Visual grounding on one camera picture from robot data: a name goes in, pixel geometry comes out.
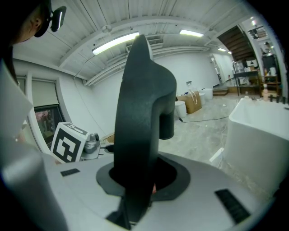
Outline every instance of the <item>bottle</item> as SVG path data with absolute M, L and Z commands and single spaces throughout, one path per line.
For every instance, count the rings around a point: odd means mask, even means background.
M 267 90 L 267 84 L 264 84 L 263 99 L 264 99 L 264 101 L 268 101 L 269 100 L 269 93 L 268 93 L 268 90 Z

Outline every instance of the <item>white sink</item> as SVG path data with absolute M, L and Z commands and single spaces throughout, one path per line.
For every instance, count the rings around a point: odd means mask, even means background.
M 242 98 L 229 116 L 224 159 L 268 193 L 289 168 L 289 108 Z

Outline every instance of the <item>trash can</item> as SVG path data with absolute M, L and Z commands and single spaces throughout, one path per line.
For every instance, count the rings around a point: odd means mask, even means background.
M 213 99 L 213 89 L 212 88 L 204 88 L 204 89 L 200 90 L 199 92 L 205 93 L 206 100 Z
M 186 117 L 186 105 L 184 101 L 176 101 L 175 110 L 177 112 L 178 117 L 180 118 Z
M 202 103 L 202 106 L 204 106 L 206 104 L 206 94 L 205 93 L 200 93 L 200 101 Z

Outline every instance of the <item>white cube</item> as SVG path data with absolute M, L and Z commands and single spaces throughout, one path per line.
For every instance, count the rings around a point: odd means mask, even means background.
M 80 161 L 88 137 L 87 131 L 72 123 L 58 123 L 51 146 L 51 155 L 61 163 Z

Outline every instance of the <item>metal shelving unit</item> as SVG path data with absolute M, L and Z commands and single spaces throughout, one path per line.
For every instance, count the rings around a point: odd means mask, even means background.
M 239 81 L 240 77 L 254 77 L 254 76 L 256 76 L 258 84 L 240 85 L 240 81 Z M 259 80 L 258 71 L 248 71 L 248 72 L 236 73 L 236 74 L 234 74 L 234 78 L 236 81 L 238 96 L 241 94 L 241 88 L 259 88 L 259 95 L 261 96 L 261 89 L 260 89 L 260 82 L 259 82 L 260 80 Z

